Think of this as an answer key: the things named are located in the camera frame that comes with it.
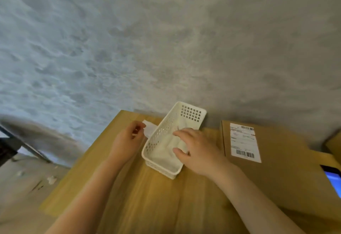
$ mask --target person's left hand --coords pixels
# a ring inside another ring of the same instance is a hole
[[[109,159],[123,166],[137,152],[143,141],[146,125],[140,121],[131,122],[113,142]]]

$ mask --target person's right hand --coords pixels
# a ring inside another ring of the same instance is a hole
[[[186,167],[195,173],[211,178],[215,170],[222,163],[227,162],[224,154],[216,145],[210,143],[201,131],[184,128],[175,131],[173,135],[180,137],[186,143],[189,154],[185,154],[179,148],[173,148],[173,152]]]

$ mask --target gray wall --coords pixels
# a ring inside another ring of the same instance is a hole
[[[341,0],[0,0],[0,113],[86,148],[178,101],[318,143],[341,121]]]

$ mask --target hand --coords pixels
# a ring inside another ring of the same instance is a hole
[[[113,142],[109,159],[123,166],[137,152],[145,137],[146,125],[140,121],[131,122],[123,129]]]
[[[176,157],[186,167],[199,175],[212,178],[215,170],[219,169],[222,163],[228,162],[224,154],[218,150],[218,147],[210,143],[199,130],[184,128],[175,131],[173,135],[180,137],[186,143],[190,152],[185,154],[179,148],[173,148]]]

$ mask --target white paper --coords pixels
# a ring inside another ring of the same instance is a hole
[[[231,155],[262,163],[255,131],[252,127],[230,124]]]
[[[147,120],[143,120],[142,123],[146,125],[146,127],[144,128],[144,134],[149,139],[158,126]]]

